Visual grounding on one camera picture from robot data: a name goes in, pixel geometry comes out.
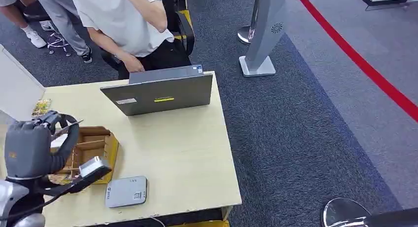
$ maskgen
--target floor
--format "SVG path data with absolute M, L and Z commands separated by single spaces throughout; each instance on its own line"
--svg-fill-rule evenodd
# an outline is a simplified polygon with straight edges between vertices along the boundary
M 253 1 L 188 0 L 197 39 L 191 60 L 216 72 L 243 198 L 231 213 L 231 225 L 319 226 L 324 204 L 339 196 L 358 200 L 372 213 L 414 206 L 417 123 L 355 66 L 298 0 L 287 0 L 287 34 L 271 53 L 278 73 L 242 76 L 238 57 L 247 47 L 237 42 L 236 31 L 250 22 Z M 360 0 L 312 2 L 373 66 L 417 101 L 412 65 L 418 50 L 411 42 L 403 54 L 399 42 L 414 39 L 393 34 L 406 25 L 417 32 L 413 6 L 384 13 L 363 12 Z M 369 14 L 374 17 L 359 19 Z M 383 42 L 369 24 L 379 29 L 387 21 L 394 22 L 385 29 L 391 39 Z M 77 29 L 88 38 L 80 25 Z M 94 62 L 84 65 L 74 55 L 33 48 L 3 16 L 0 32 L 0 43 L 44 86 L 116 79 L 90 41 Z
M 389 82 L 418 104 L 418 3 L 365 11 L 362 0 L 310 0 Z M 404 208 L 418 203 L 418 124 L 332 41 L 299 0 L 287 34 Z

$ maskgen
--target gray laptop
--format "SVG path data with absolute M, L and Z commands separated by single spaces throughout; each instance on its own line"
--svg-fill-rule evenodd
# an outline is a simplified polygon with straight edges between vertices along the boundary
M 127 116 L 208 105 L 212 74 L 165 78 L 100 90 Z
M 129 75 L 129 84 L 142 83 L 147 81 L 182 78 L 188 76 L 197 76 L 203 74 L 202 65 L 191 65 L 178 68 L 167 68 L 143 73 L 131 73 Z

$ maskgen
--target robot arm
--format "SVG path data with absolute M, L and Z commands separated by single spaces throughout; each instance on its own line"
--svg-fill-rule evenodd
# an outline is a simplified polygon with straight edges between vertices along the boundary
M 62 146 L 51 153 L 55 125 L 68 129 Z M 78 140 L 79 125 L 69 115 L 49 111 L 32 121 L 9 127 L 4 146 L 6 180 L 0 180 L 0 227 L 43 227 L 42 208 L 66 193 L 83 190 L 111 171 L 99 157 L 80 166 L 80 176 L 66 185 L 47 178 L 62 170 Z M 53 196 L 45 202 L 44 195 Z

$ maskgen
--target wooden table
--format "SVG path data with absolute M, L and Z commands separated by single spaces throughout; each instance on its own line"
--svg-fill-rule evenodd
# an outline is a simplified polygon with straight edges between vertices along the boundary
M 100 87 L 127 80 L 49 87 L 51 109 L 104 126 L 119 140 L 113 179 L 144 175 L 143 205 L 105 207 L 106 185 L 67 194 L 44 209 L 47 227 L 83 227 L 222 208 L 227 218 L 241 195 L 216 78 L 208 106 L 125 116 Z

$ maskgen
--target stanchion base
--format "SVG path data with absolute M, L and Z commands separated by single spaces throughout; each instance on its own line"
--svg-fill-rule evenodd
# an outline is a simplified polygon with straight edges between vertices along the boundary
M 363 226 L 356 225 L 362 221 L 362 217 L 370 216 L 370 213 L 358 202 L 347 198 L 335 198 L 326 204 L 325 209 L 321 216 L 321 222 L 323 227 L 335 227 L 347 226 Z
M 249 26 L 241 27 L 238 30 L 238 39 L 240 40 L 241 43 L 243 43 L 243 44 L 250 44 L 251 43 L 248 39 L 248 35 L 249 35 Z

